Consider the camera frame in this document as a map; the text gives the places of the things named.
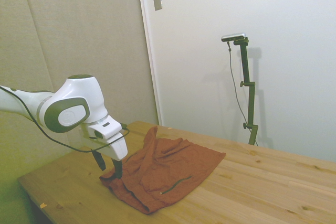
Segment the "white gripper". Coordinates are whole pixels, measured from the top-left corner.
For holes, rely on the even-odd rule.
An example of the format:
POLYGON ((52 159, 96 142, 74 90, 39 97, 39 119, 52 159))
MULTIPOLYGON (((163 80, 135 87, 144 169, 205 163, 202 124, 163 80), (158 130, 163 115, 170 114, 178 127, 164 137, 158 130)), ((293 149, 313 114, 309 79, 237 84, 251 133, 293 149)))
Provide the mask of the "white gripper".
POLYGON ((125 158, 128 154, 127 144, 121 133, 117 133, 115 136, 107 140, 99 140, 101 145, 108 145, 102 149, 99 149, 99 152, 92 152, 93 157, 98 164, 99 168, 104 171, 106 169, 106 164, 101 155, 104 154, 112 158, 114 165, 114 174, 113 178, 121 179, 122 177, 122 159, 125 158))

